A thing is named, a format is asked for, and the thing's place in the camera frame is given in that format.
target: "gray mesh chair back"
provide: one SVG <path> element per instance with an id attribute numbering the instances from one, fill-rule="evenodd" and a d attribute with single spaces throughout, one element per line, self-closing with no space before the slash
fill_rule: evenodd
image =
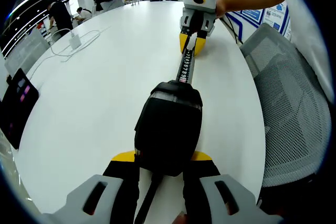
<path id="1" fill-rule="evenodd" d="M 258 90 L 266 135 L 263 187 L 315 173 L 327 149 L 327 99 L 304 57 L 286 38 L 262 24 L 240 47 Z"/>

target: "white round table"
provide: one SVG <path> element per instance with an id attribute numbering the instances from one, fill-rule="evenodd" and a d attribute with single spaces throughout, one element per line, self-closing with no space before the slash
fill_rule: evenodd
<path id="1" fill-rule="evenodd" d="M 111 158 L 134 150 L 134 127 L 151 90 L 176 78 L 182 8 L 181 2 L 141 2 L 101 14 L 74 29 L 80 36 L 100 30 L 98 39 L 67 62 L 53 57 L 37 69 L 32 83 L 40 97 L 13 154 L 41 212 L 55 212 L 70 191 L 102 174 Z M 69 38 L 53 50 L 66 48 Z M 48 49 L 27 76 L 51 55 Z M 262 111 L 244 57 L 219 20 L 196 57 L 192 85 L 203 100 L 197 150 L 257 200 L 265 164 Z M 150 181 L 141 170 L 138 210 Z M 181 175 L 165 177 L 146 223 L 171 223 L 185 210 L 182 189 Z"/>

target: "poster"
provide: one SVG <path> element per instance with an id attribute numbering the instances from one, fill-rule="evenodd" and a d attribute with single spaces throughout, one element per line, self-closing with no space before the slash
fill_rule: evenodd
<path id="1" fill-rule="evenodd" d="M 286 39 L 288 39 L 289 41 L 290 41 L 290 39 L 292 38 L 292 31 L 291 31 L 291 28 L 290 28 L 290 19 L 289 19 L 289 21 L 288 21 L 288 25 L 287 25 L 287 28 L 286 28 L 284 37 L 285 37 Z"/>
<path id="2" fill-rule="evenodd" d="M 248 16 L 249 18 L 253 19 L 253 21 L 260 23 L 261 15 L 263 9 L 260 10 L 243 10 L 243 14 Z"/>
<path id="3" fill-rule="evenodd" d="M 282 23 L 285 22 L 286 10 L 286 1 L 271 8 L 266 8 L 262 22 L 267 23 L 271 27 L 275 28 L 278 32 L 280 32 Z"/>

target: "black strap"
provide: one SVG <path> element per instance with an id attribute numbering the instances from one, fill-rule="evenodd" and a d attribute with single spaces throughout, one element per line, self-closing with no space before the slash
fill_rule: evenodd
<path id="1" fill-rule="evenodd" d="M 148 189 L 145 199 L 143 200 L 138 215 L 135 218 L 134 224 L 144 224 L 149 208 L 151 207 L 152 201 L 154 199 L 156 190 L 159 187 L 162 178 L 163 175 L 153 173 L 151 185 Z"/>
<path id="2" fill-rule="evenodd" d="M 83 10 L 86 10 L 86 11 L 88 11 L 89 13 L 91 13 L 91 14 L 92 14 L 92 12 L 91 12 L 90 10 L 87 10 L 87 9 L 84 9 L 84 8 L 83 8 Z"/>

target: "charging cable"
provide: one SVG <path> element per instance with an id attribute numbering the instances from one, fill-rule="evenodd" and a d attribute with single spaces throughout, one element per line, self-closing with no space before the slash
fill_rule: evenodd
<path id="1" fill-rule="evenodd" d="M 51 39 L 53 38 L 53 36 L 54 36 L 56 33 L 60 32 L 60 31 L 63 31 L 63 30 L 68 30 L 68 31 L 71 32 L 71 39 L 70 39 L 70 41 L 69 41 L 69 42 L 70 42 L 70 45 L 67 46 L 65 49 L 63 49 L 61 52 L 65 51 L 65 50 L 66 50 L 68 47 L 70 47 L 70 46 L 74 49 L 74 45 L 71 44 L 71 40 L 72 40 L 73 38 L 75 38 L 76 36 L 78 36 L 78 35 L 75 35 L 70 29 L 68 29 L 68 28 L 64 28 L 64 29 L 58 30 L 58 31 L 56 31 L 55 33 L 53 33 L 52 36 L 51 36 Z M 89 39 L 88 41 L 86 41 L 84 44 L 81 44 L 80 39 L 83 38 L 83 37 L 85 37 L 86 35 L 88 35 L 88 34 L 94 32 L 94 31 L 96 31 L 97 34 L 96 34 L 95 36 L 93 36 L 91 39 Z M 81 37 L 78 36 L 78 38 L 75 39 L 75 40 L 77 40 L 77 42 L 75 42 L 75 46 L 78 45 L 78 40 L 79 40 L 79 46 L 76 48 L 75 51 L 72 51 L 72 52 L 70 52 L 70 54 L 67 54 L 67 55 L 61 55 L 61 54 L 60 54 L 61 52 L 59 52 L 59 53 L 55 53 L 55 52 L 53 51 L 53 49 L 52 49 L 52 45 L 51 45 L 51 46 L 50 46 L 50 50 L 51 50 L 51 52 L 52 52 L 54 55 L 49 56 L 49 57 L 43 59 L 43 60 L 39 63 L 39 65 L 35 68 L 34 72 L 31 74 L 31 76 L 30 76 L 29 79 L 31 80 L 31 79 L 33 78 L 33 76 L 34 76 L 36 70 L 39 68 L 39 66 L 41 66 L 41 64 L 42 64 L 45 60 L 58 56 L 58 57 L 65 57 L 65 58 L 66 58 L 66 60 L 63 60 L 63 61 L 61 61 L 61 62 L 67 62 L 67 61 L 68 61 L 74 54 L 76 54 L 76 53 L 78 53 L 79 51 L 83 50 L 84 48 L 88 47 L 94 40 L 96 40 L 96 39 L 100 36 L 100 34 L 101 34 L 101 32 L 100 32 L 99 30 L 92 30 L 92 31 L 89 31 L 89 32 L 87 32 L 86 34 L 82 35 Z"/>

